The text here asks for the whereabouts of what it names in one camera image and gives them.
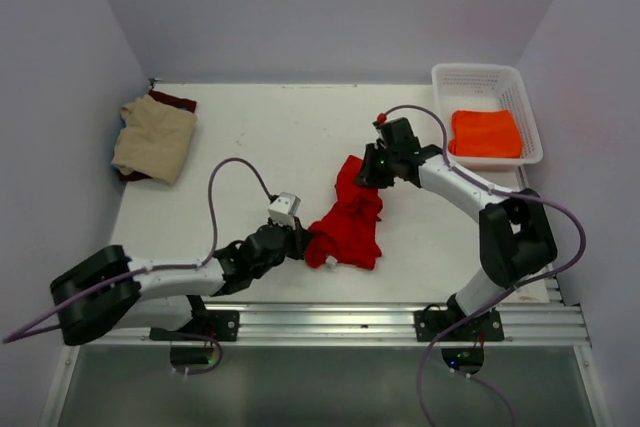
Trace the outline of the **red t shirt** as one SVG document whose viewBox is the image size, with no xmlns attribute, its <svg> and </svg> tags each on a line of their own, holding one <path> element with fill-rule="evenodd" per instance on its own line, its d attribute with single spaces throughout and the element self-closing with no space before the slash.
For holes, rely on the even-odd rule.
<svg viewBox="0 0 640 427">
<path fill-rule="evenodd" d="M 356 184 L 362 166 L 361 158 L 347 157 L 336 176 L 335 203 L 309 226 L 312 239 L 304 257 L 309 267 L 318 269 L 333 258 L 338 264 L 373 271 L 382 257 L 376 228 L 383 201 L 377 189 Z"/>
</svg>

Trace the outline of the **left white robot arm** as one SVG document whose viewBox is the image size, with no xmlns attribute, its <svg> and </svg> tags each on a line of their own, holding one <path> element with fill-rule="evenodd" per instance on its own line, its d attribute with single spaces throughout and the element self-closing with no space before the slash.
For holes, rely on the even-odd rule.
<svg viewBox="0 0 640 427">
<path fill-rule="evenodd" d="M 134 260 L 122 246 L 107 246 L 50 284 L 64 343 L 84 345 L 136 327 L 197 339 L 208 326 L 204 297 L 241 292 L 285 260 L 302 260 L 312 239 L 298 218 L 292 225 L 268 221 L 201 267 Z"/>
</svg>

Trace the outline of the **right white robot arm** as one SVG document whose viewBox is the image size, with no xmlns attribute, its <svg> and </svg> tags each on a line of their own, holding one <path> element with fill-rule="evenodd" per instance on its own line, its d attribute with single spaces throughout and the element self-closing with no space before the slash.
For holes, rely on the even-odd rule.
<svg viewBox="0 0 640 427">
<path fill-rule="evenodd" d="M 436 145 L 422 146 L 408 119 L 374 122 L 378 139 L 366 145 L 355 183 L 384 189 L 397 179 L 434 193 L 467 214 L 479 228 L 480 269 L 446 303 L 440 330 L 468 339 L 481 327 L 477 309 L 540 271 L 557 257 L 556 243 L 537 194 L 524 190 L 500 195 L 480 176 L 449 162 Z"/>
</svg>

